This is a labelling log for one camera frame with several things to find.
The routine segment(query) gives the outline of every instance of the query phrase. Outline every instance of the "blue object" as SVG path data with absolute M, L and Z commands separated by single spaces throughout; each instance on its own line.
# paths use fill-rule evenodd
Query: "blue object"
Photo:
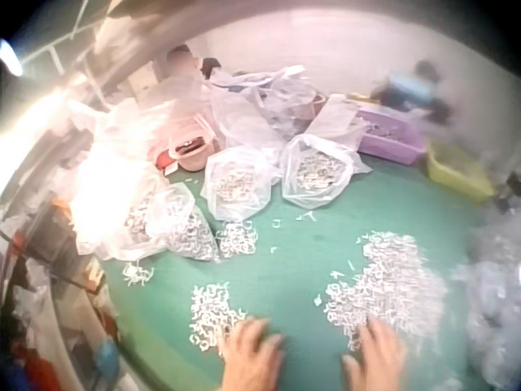
M 417 106 L 427 106 L 432 103 L 433 88 L 425 81 L 414 77 L 390 76 L 390 87 L 399 90 L 405 99 Z
M 112 338 L 107 338 L 94 355 L 96 367 L 108 382 L 116 381 L 120 374 L 120 352 Z

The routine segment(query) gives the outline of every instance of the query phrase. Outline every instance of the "bag of small metal parts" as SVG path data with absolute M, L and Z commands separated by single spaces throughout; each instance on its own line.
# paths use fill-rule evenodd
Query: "bag of small metal parts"
M 201 196 L 217 220 L 241 222 L 261 211 L 271 199 L 279 171 L 250 147 L 227 148 L 208 159 Z
M 239 146 L 255 148 L 276 165 L 287 142 L 272 129 L 245 94 L 212 88 L 213 116 L 219 129 L 216 131 L 217 141 L 223 150 Z
M 155 167 L 141 178 L 124 223 L 115 234 L 103 240 L 112 257 L 120 261 L 138 261 L 166 249 L 162 236 L 147 234 L 147 218 L 152 198 L 167 187 L 167 179 Z
M 199 261 L 219 261 L 219 248 L 212 230 L 201 210 L 194 206 L 184 223 L 164 237 L 176 254 Z
M 147 234 L 152 238 L 169 235 L 186 224 L 195 206 L 195 198 L 182 182 L 156 193 L 147 211 Z
M 353 149 L 311 134 L 287 144 L 281 166 L 282 197 L 307 209 L 329 203 L 354 174 L 372 170 Z

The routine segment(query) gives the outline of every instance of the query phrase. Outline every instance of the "pink container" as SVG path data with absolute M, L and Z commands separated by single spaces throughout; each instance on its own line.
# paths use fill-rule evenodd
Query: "pink container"
M 357 116 L 373 124 L 361 140 L 359 152 L 403 165 L 413 165 L 427 153 L 422 135 L 409 122 L 364 110 Z
M 169 155 L 187 171 L 199 171 L 216 152 L 215 133 L 201 115 L 175 120 L 170 136 Z

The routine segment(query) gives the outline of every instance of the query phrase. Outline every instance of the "bright light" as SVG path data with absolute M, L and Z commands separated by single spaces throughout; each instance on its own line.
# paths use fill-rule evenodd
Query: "bright light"
M 7 69 L 9 69 L 9 72 L 11 72 L 13 75 L 19 77 L 24 73 L 22 64 L 18 60 L 18 57 L 16 57 L 15 51 L 11 45 L 9 45 L 3 39 L 0 39 L 0 60 L 4 62 L 4 64 L 7 66 Z

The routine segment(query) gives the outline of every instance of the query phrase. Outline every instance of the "hand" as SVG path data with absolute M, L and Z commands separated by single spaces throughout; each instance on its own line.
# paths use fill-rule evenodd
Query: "hand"
M 369 317 L 368 327 L 359 329 L 365 367 L 351 356 L 344 356 L 344 369 L 351 391 L 398 391 L 407 349 L 394 331 Z
M 280 350 L 282 336 L 275 334 L 262 340 L 267 325 L 265 319 L 246 319 L 221 341 L 225 360 L 222 391 L 274 391 L 277 388 L 284 359 Z

